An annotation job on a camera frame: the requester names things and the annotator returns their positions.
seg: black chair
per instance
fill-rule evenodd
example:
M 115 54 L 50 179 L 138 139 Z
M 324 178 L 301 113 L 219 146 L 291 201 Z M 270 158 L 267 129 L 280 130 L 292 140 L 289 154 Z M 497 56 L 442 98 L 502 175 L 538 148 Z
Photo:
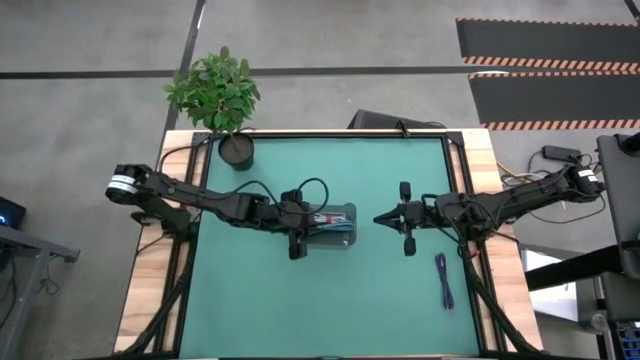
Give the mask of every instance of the black chair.
M 421 122 L 359 109 L 347 129 L 445 129 L 436 121 Z

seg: black stripe floor mat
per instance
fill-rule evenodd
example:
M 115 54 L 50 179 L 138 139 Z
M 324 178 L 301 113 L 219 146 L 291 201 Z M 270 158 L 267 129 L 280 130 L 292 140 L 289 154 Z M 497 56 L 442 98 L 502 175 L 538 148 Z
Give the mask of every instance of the black stripe floor mat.
M 640 72 L 479 73 L 469 83 L 491 130 L 640 127 Z
M 640 70 L 640 27 L 603 23 L 456 19 L 468 64 Z

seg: gray floor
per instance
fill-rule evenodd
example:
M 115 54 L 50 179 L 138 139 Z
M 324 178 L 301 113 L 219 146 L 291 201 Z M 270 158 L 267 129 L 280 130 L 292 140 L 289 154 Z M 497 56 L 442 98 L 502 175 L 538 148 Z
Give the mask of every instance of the gray floor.
M 0 72 L 177 68 L 194 6 L 195 0 L 0 0 Z M 454 19 L 463 16 L 633 21 L 620 0 L 212 0 L 195 55 L 229 45 L 254 67 L 461 65 Z M 40 297 L 21 358 L 88 357 L 112 349 L 139 228 L 130 209 L 109 203 L 103 193 L 115 164 L 155 161 L 166 118 L 165 82 L 0 81 L 0 195 L 29 208 L 26 231 L 82 249 L 74 266 L 52 266 L 62 290 Z M 250 124 L 257 128 L 344 128 L 358 108 L 478 126 L 464 75 L 258 83 L 264 100 Z M 611 132 L 496 132 L 492 138 L 498 159 L 522 171 L 542 145 L 592 151 L 601 133 Z M 596 208 L 554 205 L 539 214 L 570 218 Z M 607 212 L 567 226 L 525 218 L 516 233 L 524 242 L 576 251 L 614 241 Z M 554 353 L 573 354 L 585 341 L 558 340 L 564 335 L 545 321 L 541 328 Z

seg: wooden frame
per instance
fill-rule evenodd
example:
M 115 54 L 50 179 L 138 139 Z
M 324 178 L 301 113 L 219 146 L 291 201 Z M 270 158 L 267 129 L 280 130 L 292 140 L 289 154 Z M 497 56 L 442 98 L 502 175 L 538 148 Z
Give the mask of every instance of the wooden frame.
M 288 133 L 393 133 L 400 130 L 257 130 L 256 133 L 288 134 Z M 461 132 L 465 143 L 467 163 L 470 170 L 471 182 L 475 192 L 502 191 L 493 148 L 489 133 L 485 129 L 462 130 L 412 130 L 413 133 L 438 133 Z M 194 131 L 170 131 L 166 134 L 162 147 L 162 154 L 181 147 L 191 145 Z M 465 189 L 462 178 L 462 167 L 457 147 L 451 146 L 453 167 L 456 173 L 458 189 Z M 200 150 L 196 157 L 194 184 L 198 185 L 201 178 L 205 151 Z M 184 179 L 189 151 L 178 151 L 167 157 L 163 166 L 163 172 L 177 179 Z M 503 226 L 501 232 L 513 235 L 511 226 Z M 161 235 L 159 226 L 143 228 L 140 236 L 139 247 L 142 247 Z M 184 266 L 188 244 L 181 245 L 180 259 L 178 263 L 178 275 Z M 493 236 L 486 242 L 491 274 L 495 287 L 498 303 L 511 319 L 516 328 L 522 333 L 529 343 L 542 348 L 542 341 L 531 306 L 529 292 L 524 277 L 518 246 L 512 240 Z M 122 313 L 114 351 L 126 349 L 149 323 L 154 313 L 160 306 L 165 278 L 167 274 L 168 259 L 171 252 L 171 240 L 161 240 L 152 247 L 146 249 L 135 260 L 132 270 L 131 282 Z M 474 265 L 478 273 L 480 265 L 477 259 Z M 483 319 L 484 332 L 488 349 L 496 349 L 496 339 L 493 331 L 493 322 L 488 310 L 480 301 L 480 310 Z M 178 302 L 170 312 L 165 333 L 164 349 L 170 350 L 175 334 Z M 508 343 L 508 350 L 513 351 L 513 346 Z

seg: green mat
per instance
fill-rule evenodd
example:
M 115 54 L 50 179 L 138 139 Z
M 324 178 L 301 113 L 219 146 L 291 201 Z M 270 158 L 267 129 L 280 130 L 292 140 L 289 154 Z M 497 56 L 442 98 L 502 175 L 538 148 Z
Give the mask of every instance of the green mat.
M 449 192 L 440 139 L 256 139 L 246 172 L 224 164 L 214 144 L 207 187 L 225 192 L 253 179 L 276 194 L 320 177 L 330 204 L 352 202 L 358 238 L 347 251 L 309 249 L 288 259 L 286 235 L 238 229 L 204 214 L 189 295 L 181 358 L 312 357 L 408 354 L 477 355 L 462 261 L 437 231 L 417 231 L 418 253 L 373 217 L 399 202 Z M 257 187 L 245 191 L 262 192 Z M 320 185 L 303 189 L 323 200 Z M 435 256 L 444 252 L 455 308 L 442 306 Z

